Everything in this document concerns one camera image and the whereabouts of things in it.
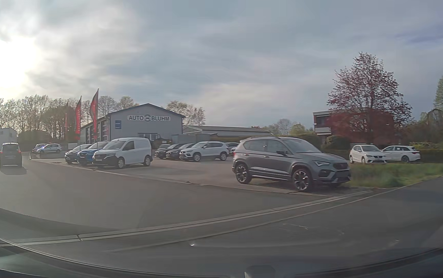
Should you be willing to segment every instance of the parking lot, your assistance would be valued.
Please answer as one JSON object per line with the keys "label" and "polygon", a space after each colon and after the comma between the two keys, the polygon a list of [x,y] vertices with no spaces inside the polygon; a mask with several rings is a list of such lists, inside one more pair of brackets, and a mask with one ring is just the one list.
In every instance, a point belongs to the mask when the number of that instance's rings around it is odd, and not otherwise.
{"label": "parking lot", "polygon": [[353,188],[341,186],[330,188],[328,186],[318,186],[311,193],[300,193],[294,190],[293,186],[284,181],[272,181],[253,179],[250,184],[243,185],[237,182],[232,172],[232,158],[226,161],[208,160],[200,162],[154,159],[150,167],[144,167],[142,164],[132,165],[124,169],[114,169],[107,167],[98,170],[94,166],[79,166],[77,163],[67,165],[63,158],[35,159],[36,161],[58,164],[65,167],[77,167],[94,171],[103,171],[117,175],[135,176],[151,180],[172,181],[183,184],[195,184],[199,186],[220,186],[260,192],[286,193],[298,195],[321,195],[321,196],[340,196],[343,194],[354,193],[366,188]]}

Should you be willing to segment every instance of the blue car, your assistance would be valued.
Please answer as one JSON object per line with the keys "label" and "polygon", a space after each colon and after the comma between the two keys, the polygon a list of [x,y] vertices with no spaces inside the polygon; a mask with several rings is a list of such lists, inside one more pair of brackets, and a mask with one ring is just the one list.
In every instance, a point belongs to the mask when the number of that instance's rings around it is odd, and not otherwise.
{"label": "blue car", "polygon": [[79,158],[78,158],[79,165],[86,166],[89,163],[92,163],[93,162],[93,154],[97,150],[103,149],[103,147],[107,144],[108,144],[108,142],[97,142],[97,143],[92,144],[89,148],[78,152],[77,155],[79,156]]}

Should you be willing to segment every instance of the white hatchback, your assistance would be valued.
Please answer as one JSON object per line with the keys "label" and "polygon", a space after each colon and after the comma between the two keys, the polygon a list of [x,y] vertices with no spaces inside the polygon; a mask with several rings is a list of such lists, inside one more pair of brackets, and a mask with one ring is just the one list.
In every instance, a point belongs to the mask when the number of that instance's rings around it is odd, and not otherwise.
{"label": "white hatchback", "polygon": [[355,145],[348,155],[350,163],[386,163],[385,154],[374,145]]}
{"label": "white hatchback", "polygon": [[389,146],[383,149],[387,160],[410,162],[421,159],[421,153],[410,146]]}
{"label": "white hatchback", "polygon": [[219,141],[204,141],[195,143],[192,147],[183,149],[179,153],[182,160],[201,161],[203,157],[218,158],[225,161],[229,150],[225,143]]}
{"label": "white hatchback", "polygon": [[114,139],[93,155],[93,164],[99,168],[115,166],[122,169],[138,163],[149,166],[152,160],[150,140],[140,137]]}

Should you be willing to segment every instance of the sign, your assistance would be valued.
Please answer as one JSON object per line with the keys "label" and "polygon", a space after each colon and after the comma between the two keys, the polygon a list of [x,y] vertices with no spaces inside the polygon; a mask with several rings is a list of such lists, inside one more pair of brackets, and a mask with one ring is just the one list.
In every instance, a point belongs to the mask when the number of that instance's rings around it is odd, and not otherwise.
{"label": "sign", "polygon": [[127,116],[129,121],[145,121],[145,122],[170,122],[170,116],[151,116],[146,115],[129,115]]}

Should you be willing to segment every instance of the red flag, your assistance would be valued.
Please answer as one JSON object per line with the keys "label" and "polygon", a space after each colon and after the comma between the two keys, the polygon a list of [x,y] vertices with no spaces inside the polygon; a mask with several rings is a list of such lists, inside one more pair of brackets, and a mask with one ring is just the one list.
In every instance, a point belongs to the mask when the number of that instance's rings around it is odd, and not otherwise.
{"label": "red flag", "polygon": [[76,134],[76,137],[78,137],[78,139],[81,135],[81,98],[82,97],[79,97],[76,109],[74,110],[74,112],[76,113],[76,130],[74,133]]}
{"label": "red flag", "polygon": [[95,96],[93,97],[93,100],[91,101],[90,105],[90,115],[93,119],[93,136],[95,138],[95,142],[98,141],[98,134],[96,134],[96,124],[98,120],[98,89],[95,93]]}

